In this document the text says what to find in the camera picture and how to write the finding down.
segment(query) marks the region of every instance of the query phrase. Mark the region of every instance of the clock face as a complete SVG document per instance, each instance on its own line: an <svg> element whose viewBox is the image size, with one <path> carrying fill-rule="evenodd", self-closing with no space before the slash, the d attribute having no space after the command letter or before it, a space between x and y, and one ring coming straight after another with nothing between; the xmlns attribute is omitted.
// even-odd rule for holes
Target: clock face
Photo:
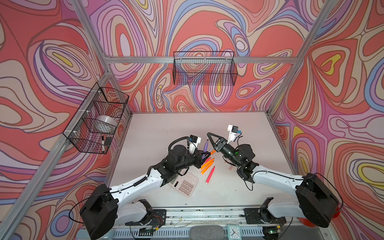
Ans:
<svg viewBox="0 0 384 240"><path fill-rule="evenodd" d="M240 227L229 226L228 227L228 238L229 239L241 239Z"/></svg>

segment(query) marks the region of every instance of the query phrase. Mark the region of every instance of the orange highlighter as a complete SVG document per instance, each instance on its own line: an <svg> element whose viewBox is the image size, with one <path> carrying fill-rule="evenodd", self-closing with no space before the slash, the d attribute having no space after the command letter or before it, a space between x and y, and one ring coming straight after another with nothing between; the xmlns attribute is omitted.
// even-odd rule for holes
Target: orange highlighter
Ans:
<svg viewBox="0 0 384 240"><path fill-rule="evenodd" d="M209 158L208 158L209 161L205 161L205 163L204 163L203 165L201 165L201 168L200 168L200 169L204 169L204 168L205 168L206 166L208 166L210 163L214 162L214 159L215 159L215 158L212 158L211 160L209 160Z"/></svg>
<svg viewBox="0 0 384 240"><path fill-rule="evenodd" d="M209 183L209 180L211 180L211 177L212 177L212 174L214 173L214 171L215 171L215 167L212 168L212 170L209 173L209 176L208 176L207 180L205 181L205 183Z"/></svg>
<svg viewBox="0 0 384 240"><path fill-rule="evenodd" d="M201 173L201 174L204 174L204 173L208 170L208 168L210 168L210 167L212 166L213 163L214 163L214 161L211 161L211 162L208 164L208 166L206 166L206 167L203 169L203 171L201 171L200 173Z"/></svg>

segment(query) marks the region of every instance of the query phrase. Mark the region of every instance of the black wire basket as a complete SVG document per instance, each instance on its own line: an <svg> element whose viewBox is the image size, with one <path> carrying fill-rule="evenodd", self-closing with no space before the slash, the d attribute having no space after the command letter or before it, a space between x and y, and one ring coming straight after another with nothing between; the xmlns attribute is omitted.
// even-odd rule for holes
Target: black wire basket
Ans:
<svg viewBox="0 0 384 240"><path fill-rule="evenodd" d="M175 85L234 86L237 68L233 51L173 52Z"/></svg>
<svg viewBox="0 0 384 240"><path fill-rule="evenodd" d="M119 90L99 87L79 122L64 135L79 152L106 154L128 99L129 96Z"/></svg>

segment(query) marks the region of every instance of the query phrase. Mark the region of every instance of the psychedelic patterned wall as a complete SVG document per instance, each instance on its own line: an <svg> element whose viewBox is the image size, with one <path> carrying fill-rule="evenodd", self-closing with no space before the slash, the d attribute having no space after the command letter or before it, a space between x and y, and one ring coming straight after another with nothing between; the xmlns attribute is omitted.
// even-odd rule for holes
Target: psychedelic patterned wall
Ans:
<svg viewBox="0 0 384 240"><path fill-rule="evenodd" d="M0 1L0 221L103 74L69 2ZM69 147L15 239L72 240L63 215L104 180L116 141L102 156Z"/></svg>
<svg viewBox="0 0 384 240"><path fill-rule="evenodd" d="M343 197L343 240L384 239L383 39L383 1L340 0L273 115L299 174Z"/></svg>
<svg viewBox="0 0 384 240"><path fill-rule="evenodd" d="M114 65L113 73L130 96L131 111L264 111L289 65L245 64L246 70L239 72L234 86L175 86L172 67L173 64Z"/></svg>
<svg viewBox="0 0 384 240"><path fill-rule="evenodd" d="M296 56L322 1L95 0L86 10L109 56L173 56L233 50ZM288 70L238 64L234 87L174 86L172 64L114 64L132 111L264 111Z"/></svg>

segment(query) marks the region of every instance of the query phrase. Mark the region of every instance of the clock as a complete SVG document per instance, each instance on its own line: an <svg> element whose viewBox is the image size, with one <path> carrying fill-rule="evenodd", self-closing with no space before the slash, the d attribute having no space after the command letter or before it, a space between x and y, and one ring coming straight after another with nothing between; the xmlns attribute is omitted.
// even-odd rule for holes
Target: clock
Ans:
<svg viewBox="0 0 384 240"><path fill-rule="evenodd" d="M228 230L228 239L229 240L241 240L240 226L228 225L227 230Z"/></svg>

